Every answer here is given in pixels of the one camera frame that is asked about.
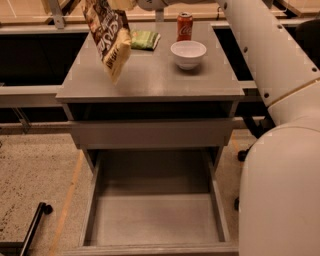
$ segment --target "white bowl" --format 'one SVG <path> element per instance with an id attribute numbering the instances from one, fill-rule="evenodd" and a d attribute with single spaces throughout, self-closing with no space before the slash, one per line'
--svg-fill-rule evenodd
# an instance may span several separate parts
<path id="1" fill-rule="evenodd" d="M 174 62 L 184 70 L 198 66 L 207 52 L 207 48 L 196 41 L 179 41 L 171 45 Z"/>

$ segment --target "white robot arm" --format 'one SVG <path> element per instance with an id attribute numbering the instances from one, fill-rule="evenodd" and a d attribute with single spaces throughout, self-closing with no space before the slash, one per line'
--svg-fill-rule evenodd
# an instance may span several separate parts
<path id="1" fill-rule="evenodd" d="M 276 125 L 309 115 L 306 111 L 311 109 L 320 109 L 320 101 L 314 97 L 317 95 L 315 88 L 319 87 L 319 69 L 262 0 L 137 1 L 139 7 L 149 11 L 176 3 L 210 2 L 217 2 L 223 9 Z M 309 95 L 307 102 L 305 96 L 301 100 L 299 91 L 303 95 Z"/>
<path id="2" fill-rule="evenodd" d="M 138 0 L 146 10 L 199 0 Z M 320 255 L 320 72 L 262 0 L 216 0 L 276 128 L 246 157 L 240 256 Z"/>

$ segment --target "green package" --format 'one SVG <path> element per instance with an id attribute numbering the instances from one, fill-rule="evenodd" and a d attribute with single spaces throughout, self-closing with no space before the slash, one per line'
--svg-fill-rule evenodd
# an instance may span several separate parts
<path id="1" fill-rule="evenodd" d="M 160 39 L 160 34 L 152 31 L 131 30 L 131 48 L 153 51 Z"/>

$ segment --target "speckled floor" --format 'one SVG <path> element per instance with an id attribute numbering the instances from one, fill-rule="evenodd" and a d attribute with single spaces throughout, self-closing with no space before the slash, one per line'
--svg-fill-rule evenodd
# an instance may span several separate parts
<path id="1" fill-rule="evenodd" d="M 241 163 L 237 152 L 255 139 L 235 130 L 217 170 L 232 241 L 238 242 Z M 0 242 L 22 242 L 39 202 L 54 211 L 44 215 L 29 255 L 53 256 L 78 246 L 88 201 L 91 171 L 68 129 L 0 129 Z"/>

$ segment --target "red soda can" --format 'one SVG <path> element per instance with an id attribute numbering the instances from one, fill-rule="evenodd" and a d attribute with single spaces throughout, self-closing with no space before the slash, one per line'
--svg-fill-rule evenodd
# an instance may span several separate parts
<path id="1" fill-rule="evenodd" d="M 177 41 L 191 40 L 193 17 L 189 12 L 180 12 L 177 19 Z"/>

